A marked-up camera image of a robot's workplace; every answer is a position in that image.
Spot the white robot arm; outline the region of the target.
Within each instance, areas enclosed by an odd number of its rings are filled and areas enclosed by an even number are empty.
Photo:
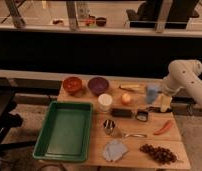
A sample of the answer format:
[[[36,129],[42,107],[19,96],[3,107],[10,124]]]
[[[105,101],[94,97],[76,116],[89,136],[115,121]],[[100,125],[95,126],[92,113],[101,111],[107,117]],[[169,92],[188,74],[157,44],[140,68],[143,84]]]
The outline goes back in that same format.
[[[173,96],[183,87],[202,108],[201,73],[199,60],[174,60],[168,65],[168,75],[161,82],[161,92]]]

